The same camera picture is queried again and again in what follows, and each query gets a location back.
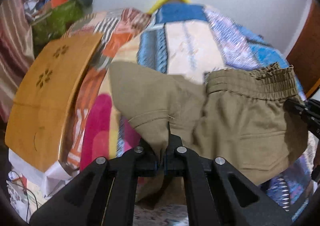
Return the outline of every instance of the colorful blanket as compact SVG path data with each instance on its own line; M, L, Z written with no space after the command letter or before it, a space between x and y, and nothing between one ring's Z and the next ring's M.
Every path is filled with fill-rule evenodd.
M289 66L282 54L260 36L206 6L166 4L152 16L135 9L94 14L75 23L66 35L88 31L103 32L104 36L76 101L74 144L68 163L73 168L80 166L80 170L98 156L121 156L140 139L112 103L108 75L111 61L135 62L162 73L183 75L198 84L204 82L207 72L223 68L251 70L274 62L283 68ZM304 100L298 80L297 85ZM310 174L315 146L310 133L308 149L294 165L261 185L293 220L313 193ZM188 223L178 215L169 218L163 213L165 209L154 211L155 225ZM185 208L167 209L172 214L175 209ZM142 224L146 214L150 215L137 207L134 224Z

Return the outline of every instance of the blue cloth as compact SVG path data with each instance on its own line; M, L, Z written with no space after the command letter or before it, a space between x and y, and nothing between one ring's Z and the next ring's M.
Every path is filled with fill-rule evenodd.
M247 29L246 27L242 26L241 24L235 24L235 27L244 35L246 36L246 38L248 40L252 40L252 41L256 41L256 42L260 42L260 43L264 43L267 44L259 35L253 33L252 31L250 31L249 29Z
M139 65L167 73L168 52L164 28L146 31L140 36L137 54Z
M164 4L156 13L156 24L194 19L207 22L203 6L186 3L169 3Z
M249 46L253 55L262 66L268 66L274 62L279 62L281 68L287 68L289 66L287 60L283 58L281 52L279 52L277 49L258 43L249 43ZM303 88L300 81L297 78L295 78L295 81L298 91L303 93Z
M246 37L236 28L233 20L212 10L204 12L226 65L246 71L260 67Z
M311 182L306 159L301 156L293 165L270 180L266 194L284 210L290 211L291 206L298 200ZM292 220L297 218L297 211Z
M119 120L119 132L118 132L116 156L121 157L123 154L124 154L124 117L121 115Z

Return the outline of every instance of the metal screw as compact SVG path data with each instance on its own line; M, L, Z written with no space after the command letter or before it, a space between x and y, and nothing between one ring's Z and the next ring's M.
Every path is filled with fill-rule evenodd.
M96 163L97 163L97 164L104 164L105 162L106 162L106 159L105 159L103 156L98 157L98 158L96 159Z
M177 148L178 153L185 153L187 149L184 146L180 146Z
M225 159L222 157L217 157L214 161L219 165L222 165L226 162Z
M142 146L137 146L137 147L134 148L134 151L136 153L142 153L143 152L143 147Z

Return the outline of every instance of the pants pocket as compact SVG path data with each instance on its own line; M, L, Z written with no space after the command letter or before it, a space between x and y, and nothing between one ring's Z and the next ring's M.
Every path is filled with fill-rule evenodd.
M240 138L240 168L270 171L289 155L285 131Z

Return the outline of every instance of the orange wooden panel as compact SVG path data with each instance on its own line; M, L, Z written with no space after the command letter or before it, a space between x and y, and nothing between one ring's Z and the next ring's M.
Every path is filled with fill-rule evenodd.
M70 110L101 37L76 35L50 42L18 89L5 143L42 172L66 159L63 147Z

